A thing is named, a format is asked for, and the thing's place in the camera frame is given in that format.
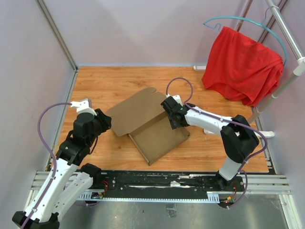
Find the brown cardboard box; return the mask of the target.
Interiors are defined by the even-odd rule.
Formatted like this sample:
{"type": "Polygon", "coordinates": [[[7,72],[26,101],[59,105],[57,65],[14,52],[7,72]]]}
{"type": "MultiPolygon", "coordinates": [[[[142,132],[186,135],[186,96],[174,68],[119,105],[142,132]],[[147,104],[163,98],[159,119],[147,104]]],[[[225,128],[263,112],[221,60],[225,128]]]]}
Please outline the brown cardboard box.
{"type": "Polygon", "coordinates": [[[188,140],[190,132],[172,129],[161,106],[166,96],[154,87],[147,87],[110,108],[112,130],[117,136],[128,135],[148,165],[188,140]]]}

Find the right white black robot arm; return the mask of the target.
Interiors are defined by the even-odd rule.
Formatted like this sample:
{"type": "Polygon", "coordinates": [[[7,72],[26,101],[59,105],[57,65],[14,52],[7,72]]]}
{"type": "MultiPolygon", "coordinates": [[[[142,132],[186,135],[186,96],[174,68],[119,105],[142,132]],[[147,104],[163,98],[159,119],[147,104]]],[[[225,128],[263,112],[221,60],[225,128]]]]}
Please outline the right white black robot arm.
{"type": "Polygon", "coordinates": [[[259,139],[242,115],[225,117],[207,112],[194,104],[179,103],[168,96],[162,103],[172,129],[196,126],[218,135],[222,139],[226,159],[216,173],[216,186],[226,191],[246,158],[259,145],[259,139]]]}

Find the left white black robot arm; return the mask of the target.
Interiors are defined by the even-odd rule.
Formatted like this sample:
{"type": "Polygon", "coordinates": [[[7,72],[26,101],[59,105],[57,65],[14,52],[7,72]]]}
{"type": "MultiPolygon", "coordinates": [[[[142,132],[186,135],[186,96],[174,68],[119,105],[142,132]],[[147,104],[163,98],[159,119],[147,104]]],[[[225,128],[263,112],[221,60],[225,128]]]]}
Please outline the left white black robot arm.
{"type": "Polygon", "coordinates": [[[12,221],[21,229],[57,229],[64,215],[87,189],[98,188],[102,171],[97,166],[85,164],[71,184],[83,159],[91,154],[98,137],[112,126],[111,117],[100,109],[80,112],[73,129],[59,146],[53,167],[34,200],[24,211],[17,211],[12,221]]]}

